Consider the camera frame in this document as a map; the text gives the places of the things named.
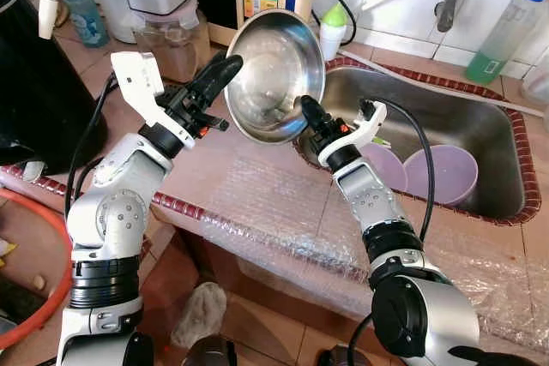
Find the green liquid bottle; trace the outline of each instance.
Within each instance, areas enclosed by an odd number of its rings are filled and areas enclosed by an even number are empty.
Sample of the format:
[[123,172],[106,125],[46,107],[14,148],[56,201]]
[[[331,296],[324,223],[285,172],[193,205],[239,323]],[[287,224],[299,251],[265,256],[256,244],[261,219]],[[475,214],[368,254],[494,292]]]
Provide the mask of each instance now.
[[471,80],[478,83],[486,84],[493,81],[501,69],[504,68],[504,65],[507,63],[506,60],[500,61],[491,59],[480,51],[474,55],[473,60],[467,66],[465,71],[465,76]]
[[543,15],[544,0],[511,0],[465,71],[471,81],[493,81]]

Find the electrical cord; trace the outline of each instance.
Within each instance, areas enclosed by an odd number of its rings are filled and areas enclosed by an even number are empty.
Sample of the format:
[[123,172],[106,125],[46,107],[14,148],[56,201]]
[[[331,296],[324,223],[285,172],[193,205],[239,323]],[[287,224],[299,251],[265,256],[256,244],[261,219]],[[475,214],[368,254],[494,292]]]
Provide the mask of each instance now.
[[320,26],[320,19],[318,19],[318,16],[317,14],[315,13],[314,10],[311,9],[311,15],[312,15],[312,18],[315,20],[315,22],[317,23],[318,26]]
[[[419,233],[419,240],[421,240],[421,242],[424,242],[425,236],[427,235],[427,228],[429,227],[429,223],[431,222],[432,208],[435,202],[435,165],[432,161],[431,146],[429,145],[429,141],[427,139],[427,136],[425,135],[425,131],[423,130],[423,128],[421,128],[421,125],[412,113],[391,100],[383,98],[374,98],[374,100],[382,102],[402,114],[412,124],[413,128],[417,132],[419,140],[421,141],[421,146],[425,151],[428,179],[427,207],[425,209],[423,224],[421,225],[421,232]],[[347,347],[347,366],[354,366],[354,348],[356,347],[360,335],[362,334],[362,332],[364,332],[370,322],[371,313],[366,316],[364,320],[362,320],[362,322],[360,322],[360,324],[354,330],[353,336],[351,337],[351,340],[349,340],[349,345]]]
[[349,15],[349,17],[351,18],[351,22],[353,23],[353,32],[351,33],[351,37],[349,38],[349,40],[346,40],[345,42],[341,42],[341,45],[342,46],[345,46],[345,45],[348,45],[349,43],[351,43],[353,40],[354,40],[354,37],[356,36],[357,34],[357,21],[354,19],[354,16],[353,16],[353,12],[349,9],[349,7],[347,6],[347,4],[345,3],[344,0],[337,0],[339,3],[341,3],[341,6],[343,6],[343,9],[345,9],[345,11],[347,12],[347,14]]
[[[110,85],[110,87],[108,89],[106,89],[106,95],[108,96],[109,94],[111,94],[111,92],[115,91],[116,89],[118,88],[118,81],[115,79],[114,82]],[[97,102],[100,100],[100,97],[99,96],[96,100],[95,100],[95,103],[97,104]]]
[[84,179],[86,179],[86,176],[89,174],[90,171],[92,171],[92,169],[94,169],[99,163],[101,163],[101,160],[103,160],[103,156],[95,160],[92,160],[86,166],[84,166],[84,169],[82,169],[82,172],[80,173],[80,176],[76,181],[75,201],[77,201],[78,198],[80,197],[80,193],[82,192],[82,186],[84,184]]
[[109,93],[108,92],[109,89],[114,84],[113,83],[114,81],[116,81],[116,76],[114,75],[114,72],[111,72],[109,77],[106,79],[105,85],[103,86],[103,90],[101,91],[101,95],[97,100],[97,104],[95,105],[95,109],[94,109],[94,114],[92,115],[92,118],[90,119],[89,123],[84,129],[84,132],[80,137],[80,140],[76,144],[75,151],[73,152],[72,159],[70,160],[69,176],[67,177],[67,189],[65,192],[65,199],[64,199],[65,221],[69,217],[70,201],[72,198],[72,189],[75,182],[76,167],[79,162],[80,152],[83,149],[87,138],[94,130],[94,127],[97,125],[97,122],[100,120],[101,109],[103,109],[103,104],[105,103],[106,96]]
[[387,100],[384,98],[374,98],[374,100],[378,102],[382,102],[386,104],[387,106],[391,107],[395,111],[398,111],[401,115],[403,115],[413,126],[416,133],[418,134],[419,141],[421,142],[421,146],[423,147],[423,150],[425,151],[425,159],[427,161],[427,207],[425,209],[425,215],[423,217],[423,223],[421,225],[421,231],[419,233],[419,240],[421,242],[425,241],[425,236],[427,235],[427,228],[429,227],[429,223],[431,222],[431,215],[432,215],[432,208],[435,203],[435,165],[432,161],[432,152],[431,152],[431,146],[429,145],[429,140],[427,139],[427,136],[425,135],[424,130],[421,128],[421,125],[419,124],[418,120],[413,116],[412,113],[404,109],[402,106],[398,105],[397,103]]
[[362,322],[359,323],[356,329],[354,329],[353,336],[349,340],[349,346],[347,347],[347,366],[354,366],[354,348],[359,341],[359,337],[366,329],[366,326],[371,322],[371,313],[366,316]]

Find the sink basin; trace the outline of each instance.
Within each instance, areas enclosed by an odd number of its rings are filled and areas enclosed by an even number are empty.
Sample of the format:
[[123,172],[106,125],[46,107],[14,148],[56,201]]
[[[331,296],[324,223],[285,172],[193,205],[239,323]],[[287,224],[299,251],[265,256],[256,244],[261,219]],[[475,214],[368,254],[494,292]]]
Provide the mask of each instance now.
[[[456,206],[492,219],[509,219],[524,206],[524,186],[510,119],[494,105],[446,96],[368,69],[339,67],[327,73],[322,105],[334,117],[351,124],[359,99],[376,96],[393,100],[411,111],[432,146],[455,145],[468,150],[479,165],[474,192]],[[390,108],[377,133],[390,141],[401,161],[421,149],[415,130]],[[300,154],[317,164],[307,129],[295,142]]]

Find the metal bowl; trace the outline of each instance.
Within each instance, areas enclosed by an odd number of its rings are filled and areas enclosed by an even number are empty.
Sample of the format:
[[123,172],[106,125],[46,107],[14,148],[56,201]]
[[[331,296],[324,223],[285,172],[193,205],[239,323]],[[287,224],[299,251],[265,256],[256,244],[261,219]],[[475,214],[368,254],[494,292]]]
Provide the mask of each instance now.
[[320,100],[324,93],[324,61],[309,27],[287,10],[266,10],[238,30],[227,55],[244,59],[225,89],[238,128],[263,143],[298,136],[307,126],[299,96]]

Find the purple bowl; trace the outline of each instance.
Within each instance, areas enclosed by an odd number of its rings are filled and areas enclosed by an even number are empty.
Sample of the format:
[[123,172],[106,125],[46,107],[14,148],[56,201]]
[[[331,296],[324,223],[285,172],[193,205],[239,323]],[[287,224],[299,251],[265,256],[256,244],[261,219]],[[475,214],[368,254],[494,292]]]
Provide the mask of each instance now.
[[[464,201],[477,184],[479,167],[467,150],[451,145],[431,147],[435,166],[435,201],[454,206]],[[427,197],[427,160],[419,150],[404,162],[408,177],[407,192]]]
[[368,143],[360,153],[370,160],[383,182],[392,189],[406,191],[407,176],[402,162],[388,148]]

